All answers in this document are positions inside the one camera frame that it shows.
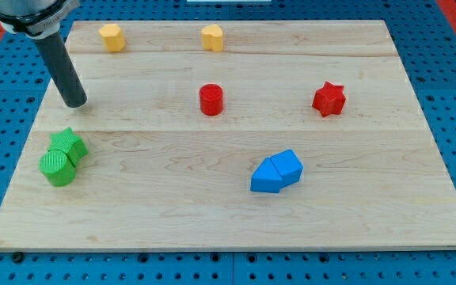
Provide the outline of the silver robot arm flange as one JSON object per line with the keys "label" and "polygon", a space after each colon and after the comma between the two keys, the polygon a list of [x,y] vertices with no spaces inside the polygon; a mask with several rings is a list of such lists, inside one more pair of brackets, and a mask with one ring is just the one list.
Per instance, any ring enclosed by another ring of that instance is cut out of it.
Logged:
{"label": "silver robot arm flange", "polygon": [[12,34],[43,39],[58,32],[61,20],[79,6],[79,0],[0,0],[0,23]]}

